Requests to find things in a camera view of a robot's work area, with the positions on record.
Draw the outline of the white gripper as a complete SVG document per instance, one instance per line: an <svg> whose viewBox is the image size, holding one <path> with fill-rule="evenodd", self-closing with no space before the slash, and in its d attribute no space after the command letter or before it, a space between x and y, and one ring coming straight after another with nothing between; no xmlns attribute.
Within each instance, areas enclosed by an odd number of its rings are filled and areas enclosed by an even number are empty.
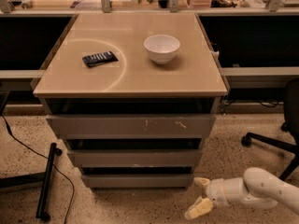
<svg viewBox="0 0 299 224"><path fill-rule="evenodd" d="M216 207L228 207L230 205L225 191L225 179L210 180L204 177L195 177L193 181L197 186L206 190L207 198L199 197L185 212L186 219L192 220L209 213L213 208L213 204Z"/></svg>

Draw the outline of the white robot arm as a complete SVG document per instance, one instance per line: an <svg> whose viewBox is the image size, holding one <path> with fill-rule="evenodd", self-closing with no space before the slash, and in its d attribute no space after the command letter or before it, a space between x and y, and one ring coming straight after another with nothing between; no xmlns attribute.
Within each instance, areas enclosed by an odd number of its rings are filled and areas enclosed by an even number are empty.
<svg viewBox="0 0 299 224"><path fill-rule="evenodd" d="M239 203L250 208L270 209L282 203L299 214L299 188L288 184L264 169L248 168L242 177L210 180L196 177L194 183L202 188L200 196L185 212L188 220Z"/></svg>

